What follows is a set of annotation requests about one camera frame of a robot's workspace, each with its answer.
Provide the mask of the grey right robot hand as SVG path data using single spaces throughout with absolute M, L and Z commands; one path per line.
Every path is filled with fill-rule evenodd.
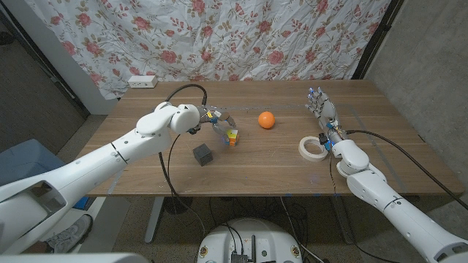
M 320 87 L 310 88 L 307 99 L 305 108 L 318 120 L 323 130 L 319 135 L 320 143 L 330 150 L 336 143 L 346 140 L 346 131 L 341 127 L 336 107 L 329 96 Z

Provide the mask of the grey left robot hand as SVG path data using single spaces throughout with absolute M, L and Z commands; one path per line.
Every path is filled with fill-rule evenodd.
M 212 129 L 222 137 L 224 144 L 229 146 L 238 144 L 238 129 L 233 117 L 228 112 L 211 105 L 197 106 L 197 110 L 200 114 L 200 121 L 196 127 L 188 131 L 190 134 L 196 134 L 203 123 L 210 123 Z

